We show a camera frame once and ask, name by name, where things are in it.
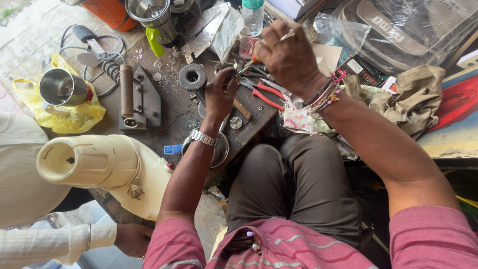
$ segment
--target hand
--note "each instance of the hand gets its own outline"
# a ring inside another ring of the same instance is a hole
[[[234,74],[234,68],[229,67],[217,73],[214,80],[206,85],[206,118],[219,127],[224,118],[231,112],[234,96],[239,87],[239,78],[232,79],[228,86],[224,83]]]
[[[295,37],[281,42],[281,37],[291,28],[295,30]],[[319,71],[312,47],[300,24],[273,21],[270,27],[262,30],[262,37],[267,46],[257,42],[255,53],[275,80],[304,101],[311,99],[325,84],[327,77]]]
[[[139,224],[118,224],[115,246],[130,257],[142,258],[146,255],[153,229]]]

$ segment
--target yellow plastic bag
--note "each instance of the yellow plastic bag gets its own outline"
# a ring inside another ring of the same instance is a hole
[[[52,54],[52,62],[54,67],[60,67],[68,72],[78,74],[65,62],[65,60],[58,54]],[[40,96],[38,83],[28,79],[15,79],[13,81],[13,89],[20,99],[27,105],[27,107],[35,113],[35,119],[40,126],[51,128],[53,132],[58,134],[80,134],[88,131],[103,119],[106,109],[101,106],[96,96],[95,87],[88,81],[86,84],[93,92],[91,101],[86,101],[76,107],[62,106],[62,109],[68,110],[70,114],[66,117],[59,117],[52,115],[43,110],[43,99]],[[32,88],[17,87],[17,83],[31,83]]]

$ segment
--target wristwatch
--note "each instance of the wristwatch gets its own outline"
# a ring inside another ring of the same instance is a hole
[[[198,131],[197,129],[194,129],[191,132],[191,139],[197,140],[213,148],[216,148],[217,146],[217,139],[214,139],[208,135],[205,135],[202,132]]]

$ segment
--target cloth rag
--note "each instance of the cloth rag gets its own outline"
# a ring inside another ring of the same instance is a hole
[[[397,77],[397,93],[391,94],[384,89],[360,85],[357,75],[348,75],[343,78],[342,90],[389,119],[416,140],[426,129],[438,123],[438,117],[434,113],[442,100],[441,83],[444,76],[445,70],[440,67],[414,67]],[[311,110],[308,112],[314,130],[328,137],[337,134],[319,113]]]

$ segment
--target nut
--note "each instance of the nut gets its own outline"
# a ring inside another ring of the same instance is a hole
[[[143,80],[143,75],[141,75],[141,74],[135,74],[135,75],[134,75],[134,78],[137,79],[138,81],[141,81],[141,80]]]

